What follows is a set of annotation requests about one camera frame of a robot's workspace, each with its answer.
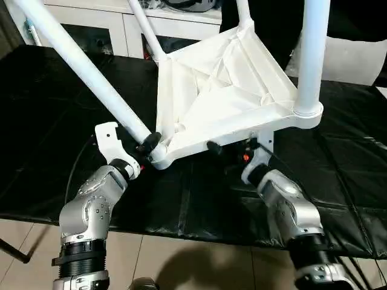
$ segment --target black table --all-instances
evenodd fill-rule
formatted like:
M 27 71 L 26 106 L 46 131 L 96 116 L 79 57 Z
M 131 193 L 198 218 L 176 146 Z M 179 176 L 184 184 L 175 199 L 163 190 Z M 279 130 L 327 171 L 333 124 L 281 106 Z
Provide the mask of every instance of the black table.
M 155 129 L 153 62 L 91 56 L 106 78 Z M 58 224 L 70 170 L 94 126 L 114 121 L 50 48 L 19 47 L 0 61 L 0 218 Z M 275 133 L 274 168 L 293 175 L 332 232 L 331 251 L 387 258 L 387 100 L 376 88 L 323 82 L 321 124 Z M 120 136 L 130 150 L 135 142 Z M 86 147 L 70 197 L 104 159 Z M 225 175 L 208 152 L 170 168 L 147 167 L 116 205 L 111 229 L 183 239 L 283 248 L 266 208 L 238 175 Z

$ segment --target white tripod frame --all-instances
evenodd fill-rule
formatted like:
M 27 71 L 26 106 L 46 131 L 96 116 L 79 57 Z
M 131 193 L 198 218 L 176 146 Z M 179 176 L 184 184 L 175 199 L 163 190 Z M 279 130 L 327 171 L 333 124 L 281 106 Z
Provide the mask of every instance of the white tripod frame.
M 27 17 L 33 21 L 36 28 L 50 41 L 53 48 L 59 53 L 64 61 L 66 61 L 70 68 L 81 78 L 86 86 L 89 87 L 133 138 L 140 144 L 144 142 L 145 138 L 151 134 L 151 131 L 143 124 L 138 116 L 136 116 L 133 110 L 121 98 L 101 72 L 93 65 L 89 58 L 87 58 L 75 41 L 73 41 L 71 36 L 63 29 L 61 24 L 58 23 L 44 7 L 42 1 L 14 1 L 20 6 Z M 169 61 L 171 58 L 176 57 L 176 54 L 169 57 L 169 55 L 164 53 L 138 0 L 128 0 L 128 2 L 152 49 L 155 61 L 159 63 L 160 95 L 160 82 L 166 80 L 166 76 L 161 75 L 160 73 L 160 71 L 163 70 L 162 64 Z M 288 102 L 289 105 L 281 105 L 282 107 L 289 106 L 289 108 L 285 108 L 286 114 L 280 115 L 277 119 L 266 118 L 267 121 L 262 122 L 261 120 L 258 120 L 254 123 L 256 120 L 254 115 L 239 116 L 238 118 L 234 118 L 230 123 L 232 126 L 225 122 L 223 127 L 214 127 L 214 129 L 209 129 L 208 132 L 203 134 L 200 131 L 191 133 L 191 135 L 188 135 L 187 132 L 183 132 L 180 135 L 180 139 L 183 141 L 184 139 L 190 139 L 187 142 L 183 142 L 183 145 L 181 145 L 181 142 L 179 146 L 176 144 L 172 145 L 173 141 L 171 142 L 170 140 L 164 143 L 161 142 L 151 153 L 152 163 L 158 169 L 167 168 L 178 158 L 207 150 L 206 143 L 209 140 L 215 141 L 220 145 L 226 145 L 254 136 L 259 138 L 260 143 L 273 150 L 274 131 L 286 127 L 308 129 L 317 126 L 320 122 L 323 107 L 319 102 L 319 92 L 325 42 L 327 38 L 330 0 L 305 0 L 301 46 L 302 54 L 297 91 L 296 88 L 293 88 L 293 84 L 291 84 L 287 76 L 274 61 L 274 58 L 272 58 L 270 53 L 264 48 L 263 44 L 260 43 L 260 40 L 255 34 L 253 36 L 248 35 L 248 29 L 253 26 L 248 0 L 237 0 L 237 4 L 239 26 L 234 31 L 235 34 L 238 35 L 238 37 L 247 37 L 247 40 L 254 38 L 257 47 L 263 51 L 264 57 L 267 58 L 267 62 L 269 63 L 268 67 L 271 69 L 272 74 L 275 74 L 275 77 L 278 80 L 278 86 L 282 85 L 289 92 L 295 94 L 294 101 Z M 271 83 L 270 85 L 272 88 L 276 86 L 275 83 Z M 163 106 L 163 102 L 165 102 L 165 100 L 160 101 L 158 98 L 158 127 L 159 119 L 161 118 L 159 115 L 163 113 L 159 108 L 159 103 Z M 275 109 L 274 113 L 262 110 L 260 112 L 261 115 L 265 117 L 265 115 L 277 114 L 277 110 L 278 108 Z M 235 123 L 240 123 L 240 126 L 234 126 Z M 250 169 L 248 167 L 242 176 L 244 181 L 246 181 L 246 176 L 251 168 L 254 168 L 259 163 L 268 163 L 270 159 L 267 153 L 261 149 L 258 149 L 255 156 Z

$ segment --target white tube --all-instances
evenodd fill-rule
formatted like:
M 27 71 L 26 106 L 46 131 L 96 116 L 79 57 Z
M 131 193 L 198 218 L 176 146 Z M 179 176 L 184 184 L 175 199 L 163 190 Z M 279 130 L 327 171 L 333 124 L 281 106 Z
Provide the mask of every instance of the white tube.
M 298 98 L 294 113 L 311 116 L 321 111 L 319 103 L 330 0 L 305 0 L 302 27 Z
M 140 144 L 151 133 L 118 92 L 105 79 L 70 35 L 44 7 L 41 0 L 15 0 L 35 27 L 50 41 L 59 55 L 96 95 L 112 115 Z M 154 150 L 155 160 L 165 156 L 165 148 Z
M 239 14 L 239 27 L 248 27 L 253 19 L 250 16 L 250 8 L 248 0 L 236 0 Z
M 138 0 L 128 0 L 128 2 L 132 8 L 135 17 L 137 18 L 138 24 L 140 24 L 141 30 L 145 35 L 146 41 L 152 49 L 155 62 L 159 62 L 161 59 L 164 59 L 166 57 L 166 53 L 161 48 L 161 45 L 158 42 L 157 37 L 151 27 L 151 24 L 146 18 L 144 10 L 142 9 Z

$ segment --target cabinet door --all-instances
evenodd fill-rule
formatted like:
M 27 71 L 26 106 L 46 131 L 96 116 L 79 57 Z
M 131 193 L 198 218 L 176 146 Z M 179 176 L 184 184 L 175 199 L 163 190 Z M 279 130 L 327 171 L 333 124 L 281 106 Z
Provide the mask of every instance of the cabinet door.
M 85 51 L 128 56 L 121 13 L 46 5 Z M 39 33 L 43 46 L 49 41 Z
M 135 16 L 132 14 L 124 14 L 123 21 L 125 25 L 129 56 L 144 58 L 144 37 L 142 36 L 141 28 Z M 161 40 L 161 47 L 163 47 L 163 37 L 203 40 L 218 34 L 220 29 L 220 25 L 201 22 L 179 21 L 156 17 L 148 17 L 148 21 L 151 23 L 156 36 L 158 36 L 159 40 Z

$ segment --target white 3d-printed frame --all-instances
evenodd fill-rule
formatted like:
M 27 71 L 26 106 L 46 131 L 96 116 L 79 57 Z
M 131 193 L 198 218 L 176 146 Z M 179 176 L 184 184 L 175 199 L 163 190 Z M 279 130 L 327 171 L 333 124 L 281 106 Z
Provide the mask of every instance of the white 3d-printed frame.
M 273 150 L 274 131 L 319 124 L 322 65 L 330 0 L 305 0 L 298 88 L 254 32 L 248 0 L 237 0 L 239 25 L 170 54 L 164 53 L 138 0 L 128 0 L 159 65 L 157 131 L 151 153 L 158 169 L 250 137 Z M 86 57 L 41 0 L 15 0 L 74 72 L 140 144 L 151 133 Z M 270 156 L 258 149 L 242 179 Z

